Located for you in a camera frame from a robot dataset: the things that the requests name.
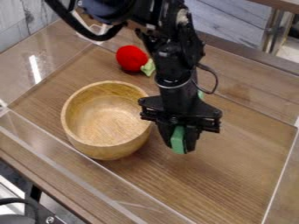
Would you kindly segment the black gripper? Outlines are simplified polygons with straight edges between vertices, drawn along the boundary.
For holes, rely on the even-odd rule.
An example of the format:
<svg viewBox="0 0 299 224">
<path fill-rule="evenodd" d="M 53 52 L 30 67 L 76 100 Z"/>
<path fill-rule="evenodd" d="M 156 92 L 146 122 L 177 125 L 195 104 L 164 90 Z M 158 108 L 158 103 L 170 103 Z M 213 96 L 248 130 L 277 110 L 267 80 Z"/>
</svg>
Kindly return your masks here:
<svg viewBox="0 0 299 224">
<path fill-rule="evenodd" d="M 154 122 L 162 142 L 170 148 L 173 129 L 184 128 L 184 150 L 195 151 L 201 131 L 220 132 L 221 112 L 199 97 L 199 89 L 189 82 L 178 87 L 160 87 L 160 94 L 137 100 L 140 116 Z"/>
</svg>

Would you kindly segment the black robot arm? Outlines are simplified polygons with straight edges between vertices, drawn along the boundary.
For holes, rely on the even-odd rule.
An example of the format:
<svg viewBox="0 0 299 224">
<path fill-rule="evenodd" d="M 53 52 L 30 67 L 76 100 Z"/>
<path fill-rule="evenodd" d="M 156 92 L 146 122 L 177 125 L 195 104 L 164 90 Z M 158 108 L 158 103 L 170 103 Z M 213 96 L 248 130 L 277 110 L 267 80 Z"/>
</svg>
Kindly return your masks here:
<svg viewBox="0 0 299 224">
<path fill-rule="evenodd" d="M 134 34 L 153 60 L 160 91 L 137 101 L 140 117 L 156 124 L 174 153 L 192 152 L 201 132 L 220 131 L 221 111 L 201 99 L 215 90 L 200 87 L 197 71 L 215 70 L 200 63 L 204 43 L 184 0 L 81 0 L 80 7 L 108 25 L 134 23 Z"/>
</svg>

